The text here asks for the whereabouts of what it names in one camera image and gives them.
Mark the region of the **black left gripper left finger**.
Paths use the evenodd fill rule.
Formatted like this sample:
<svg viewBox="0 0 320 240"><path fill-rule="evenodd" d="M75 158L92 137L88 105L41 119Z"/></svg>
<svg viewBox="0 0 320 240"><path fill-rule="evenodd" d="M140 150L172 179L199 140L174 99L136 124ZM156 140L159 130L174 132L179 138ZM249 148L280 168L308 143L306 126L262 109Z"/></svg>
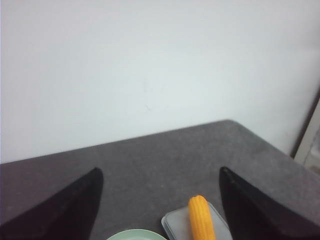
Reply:
<svg viewBox="0 0 320 240"><path fill-rule="evenodd" d="M103 191L104 177L94 168L44 202L0 227L2 240L88 240Z"/></svg>

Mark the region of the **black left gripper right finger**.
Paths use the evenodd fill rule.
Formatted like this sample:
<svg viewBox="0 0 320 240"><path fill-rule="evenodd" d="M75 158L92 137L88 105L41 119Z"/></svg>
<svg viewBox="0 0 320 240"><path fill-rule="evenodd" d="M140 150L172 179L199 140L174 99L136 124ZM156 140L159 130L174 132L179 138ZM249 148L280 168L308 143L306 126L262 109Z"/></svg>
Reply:
<svg viewBox="0 0 320 240"><path fill-rule="evenodd" d="M219 170L224 214L234 240L318 240L320 227L227 167Z"/></svg>

